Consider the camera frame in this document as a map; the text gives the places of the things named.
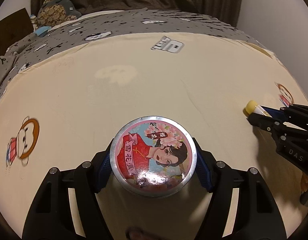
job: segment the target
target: cartoon character print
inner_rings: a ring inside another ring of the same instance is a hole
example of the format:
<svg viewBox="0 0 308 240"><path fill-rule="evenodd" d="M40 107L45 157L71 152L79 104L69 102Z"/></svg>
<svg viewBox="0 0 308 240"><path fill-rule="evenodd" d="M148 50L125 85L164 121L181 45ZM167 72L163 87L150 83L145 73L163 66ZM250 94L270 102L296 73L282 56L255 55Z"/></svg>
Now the cartoon character print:
<svg viewBox="0 0 308 240"><path fill-rule="evenodd" d="M25 69L27 69L27 67L30 65L31 63L29 62L29 63L25 63L21 68L20 68L20 70L18 71L19 73L21 73L21 72L23 72Z"/></svg>
<svg viewBox="0 0 308 240"><path fill-rule="evenodd" d="M117 147L118 168L130 184L146 190L178 185L187 174L185 136L167 123L143 123L124 134Z"/></svg>
<svg viewBox="0 0 308 240"><path fill-rule="evenodd" d="M34 52L35 52L35 51L38 51L38 50L40 50L40 49L42 49L42 48L44 48L46 45L47 45L47 43L45 43L45 44L39 46L37 49L34 50Z"/></svg>
<svg viewBox="0 0 308 240"><path fill-rule="evenodd" d="M73 31L79 30L79 29L81 29L81 28L83 28L83 26L77 27L77 28L74 28L74 29L71 29L71 30L69 30L69 33L72 33Z"/></svg>
<svg viewBox="0 0 308 240"><path fill-rule="evenodd" d="M97 39L100 39L100 38L104 38L106 36L109 36L111 35L112 32L109 31L109 32L105 32L105 33L95 33L95 34L92 34L92 35L88 35L84 40L85 41L92 41L92 40L97 40Z"/></svg>
<svg viewBox="0 0 308 240"><path fill-rule="evenodd" d="M6 167L11 166L17 157L22 166L29 162L29 156L35 148L39 134L39 123L35 118L27 116L16 137L12 137L7 145Z"/></svg>
<svg viewBox="0 0 308 240"><path fill-rule="evenodd" d="M286 87L284 87L282 84L275 83L275 85L279 89L279 99L283 103L284 106L288 107L290 104L294 103L293 96L291 93L287 90Z"/></svg>
<svg viewBox="0 0 308 240"><path fill-rule="evenodd" d="M165 21L142 21L143 24L150 24L150 23L167 23Z"/></svg>

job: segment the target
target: bed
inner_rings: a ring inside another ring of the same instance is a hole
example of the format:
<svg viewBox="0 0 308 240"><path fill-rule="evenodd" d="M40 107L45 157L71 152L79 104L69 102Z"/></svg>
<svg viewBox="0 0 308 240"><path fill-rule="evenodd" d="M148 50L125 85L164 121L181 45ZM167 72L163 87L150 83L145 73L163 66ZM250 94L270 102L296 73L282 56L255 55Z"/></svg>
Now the bed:
<svg viewBox="0 0 308 240"><path fill-rule="evenodd" d="M164 51L157 44L166 40L183 46ZM269 135L253 130L242 111L250 99L283 106L281 86L293 102L308 105L272 52L206 15L143 8L56 27L19 54L0 86L0 211L21 236L50 167L72 169L90 160L126 123L155 114L181 123L216 159L237 169L258 168L290 235L308 212L299 203L301 172L274 152ZM6 151L29 120L36 120L31 152L10 162ZM75 230L84 236L74 192L69 194ZM114 239L129 226L192 239L210 197L196 177L177 194L150 200L130 194L114 176L97 196ZM166 211L157 206L169 206L168 216L177 222L158 227ZM224 235L232 230L235 208Z"/></svg>

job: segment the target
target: printed woman illustration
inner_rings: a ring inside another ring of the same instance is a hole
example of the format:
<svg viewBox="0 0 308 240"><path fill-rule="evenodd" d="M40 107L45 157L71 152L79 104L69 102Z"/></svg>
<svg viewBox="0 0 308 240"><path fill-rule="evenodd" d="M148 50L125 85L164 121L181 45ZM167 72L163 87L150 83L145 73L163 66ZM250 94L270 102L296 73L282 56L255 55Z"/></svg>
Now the printed woman illustration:
<svg viewBox="0 0 308 240"><path fill-rule="evenodd" d="M147 145L138 133L128 133L120 142L117 162L126 179L142 180L149 170L150 159L162 167L176 167L186 160L187 147L173 127L151 123L144 133L156 141L154 147Z"/></svg>

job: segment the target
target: round metal tin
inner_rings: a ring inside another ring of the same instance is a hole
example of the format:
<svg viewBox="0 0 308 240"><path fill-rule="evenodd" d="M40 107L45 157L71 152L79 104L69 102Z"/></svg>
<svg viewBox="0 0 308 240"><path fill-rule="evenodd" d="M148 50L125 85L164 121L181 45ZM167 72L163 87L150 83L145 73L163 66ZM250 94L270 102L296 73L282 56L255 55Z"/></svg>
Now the round metal tin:
<svg viewBox="0 0 308 240"><path fill-rule="evenodd" d="M178 123L146 116L125 125L115 136L110 163L128 191L145 197L167 197L192 177L197 161L194 141Z"/></svg>

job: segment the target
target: gray patterned bedding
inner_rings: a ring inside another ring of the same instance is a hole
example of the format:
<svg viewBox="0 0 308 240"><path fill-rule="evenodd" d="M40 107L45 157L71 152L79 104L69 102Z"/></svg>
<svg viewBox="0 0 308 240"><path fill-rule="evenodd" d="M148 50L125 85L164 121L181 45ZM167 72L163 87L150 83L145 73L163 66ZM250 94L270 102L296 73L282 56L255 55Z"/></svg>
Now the gray patterned bedding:
<svg viewBox="0 0 308 240"><path fill-rule="evenodd" d="M243 40L264 48L244 32L207 15L147 8L99 15L54 29L43 38L32 33L13 44L5 56L0 57L0 98L17 73L56 53L116 35L170 32Z"/></svg>

